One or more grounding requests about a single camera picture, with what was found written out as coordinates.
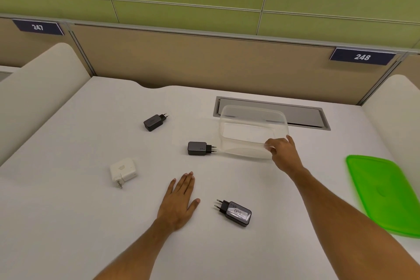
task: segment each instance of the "white desk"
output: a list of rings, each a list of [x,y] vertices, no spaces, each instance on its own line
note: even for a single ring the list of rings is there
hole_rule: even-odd
[[[271,161],[189,156],[188,141],[217,145],[216,96],[322,107],[331,131],[289,127],[304,165],[360,208],[344,158],[392,159],[357,106],[170,86],[147,89],[94,77],[0,167],[0,278],[91,279],[155,219],[172,178],[194,171],[191,221],[163,247],[152,279],[336,279],[291,180]],[[143,121],[168,113],[148,132]],[[123,190],[109,165],[133,157]],[[248,227],[216,199],[252,210]],[[397,237],[420,261],[420,241]]]

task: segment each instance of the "navy blue label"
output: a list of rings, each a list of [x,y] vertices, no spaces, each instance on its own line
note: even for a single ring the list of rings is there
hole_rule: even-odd
[[[12,19],[20,31],[46,33],[48,35],[64,35],[58,23],[48,23],[44,21],[30,21]]]
[[[330,60],[367,63],[368,65],[387,65],[395,56],[393,52],[361,51],[336,48]]]

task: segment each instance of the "clear plastic box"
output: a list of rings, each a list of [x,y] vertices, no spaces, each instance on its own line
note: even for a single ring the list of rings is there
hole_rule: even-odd
[[[220,115],[220,150],[225,153],[269,159],[265,141],[288,133],[286,117],[279,111],[226,105]]]

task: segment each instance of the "green plastic lid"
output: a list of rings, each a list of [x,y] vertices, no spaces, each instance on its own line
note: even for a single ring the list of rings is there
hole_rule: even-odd
[[[370,219],[390,232],[420,238],[420,203],[401,169],[371,156],[349,155],[346,162]]]

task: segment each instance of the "white power adapter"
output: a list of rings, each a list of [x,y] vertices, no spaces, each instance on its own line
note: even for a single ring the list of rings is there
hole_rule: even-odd
[[[131,158],[125,158],[118,163],[110,166],[112,181],[116,182],[120,188],[131,178],[137,176],[136,166]]]

